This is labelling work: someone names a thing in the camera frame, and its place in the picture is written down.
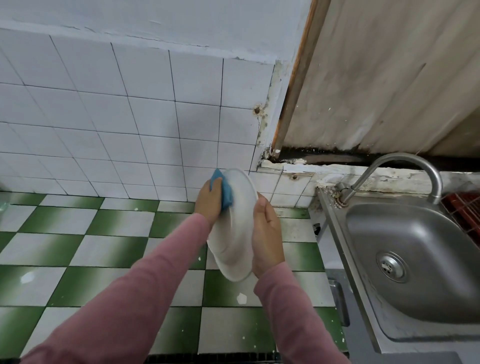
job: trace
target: pink sleeve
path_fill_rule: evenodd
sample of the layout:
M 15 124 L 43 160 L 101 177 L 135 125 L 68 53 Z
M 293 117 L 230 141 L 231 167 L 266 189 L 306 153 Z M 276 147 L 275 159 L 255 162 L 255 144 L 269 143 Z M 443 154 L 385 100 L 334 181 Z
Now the pink sleeve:
M 336 347 L 286 262 L 265 272 L 254 292 L 270 320 L 275 342 L 285 363 L 350 363 Z
M 27 353 L 22 363 L 143 363 L 209 232 L 205 217 L 188 217 L 152 253 Z

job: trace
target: white paint spot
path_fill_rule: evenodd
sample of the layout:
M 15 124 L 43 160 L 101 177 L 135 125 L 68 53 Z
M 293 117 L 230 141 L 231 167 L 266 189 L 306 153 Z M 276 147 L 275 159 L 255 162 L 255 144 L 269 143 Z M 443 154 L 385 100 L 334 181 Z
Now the white paint spot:
M 35 273 L 34 272 L 28 272 L 28 273 L 25 273 L 24 275 L 22 275 L 22 277 L 20 278 L 20 282 L 22 284 L 30 283 L 34 279 L 35 279 Z
M 247 304 L 247 296 L 243 293 L 239 293 L 239 295 L 237 296 L 237 302 L 239 304 Z

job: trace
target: sink basin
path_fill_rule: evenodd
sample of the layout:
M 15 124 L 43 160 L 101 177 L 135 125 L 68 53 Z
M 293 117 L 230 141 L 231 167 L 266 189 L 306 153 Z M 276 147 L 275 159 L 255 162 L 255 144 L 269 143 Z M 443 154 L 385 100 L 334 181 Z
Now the sink basin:
M 360 203 L 345 215 L 350 248 L 377 294 L 422 321 L 480 322 L 480 249 L 424 206 Z

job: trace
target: left hand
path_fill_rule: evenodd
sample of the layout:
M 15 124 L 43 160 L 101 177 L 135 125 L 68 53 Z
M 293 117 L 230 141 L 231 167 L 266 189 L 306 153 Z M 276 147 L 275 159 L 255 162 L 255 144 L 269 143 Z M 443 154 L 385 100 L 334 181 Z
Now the left hand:
M 213 187 L 210 191 L 210 180 L 205 182 L 198 193 L 195 202 L 195 213 L 205 216 L 212 229 L 213 224 L 218 219 L 222 209 L 222 178 L 219 177 L 213 181 Z

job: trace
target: white plate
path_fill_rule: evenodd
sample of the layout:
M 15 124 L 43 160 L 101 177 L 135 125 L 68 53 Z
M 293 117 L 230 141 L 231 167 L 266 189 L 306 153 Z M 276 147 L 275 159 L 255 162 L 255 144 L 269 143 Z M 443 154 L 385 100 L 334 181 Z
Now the white plate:
M 207 244 L 222 274 L 238 282 L 252 271 L 253 208 L 258 195 L 242 170 L 229 169 L 223 175 L 232 189 L 233 204 L 220 214 Z

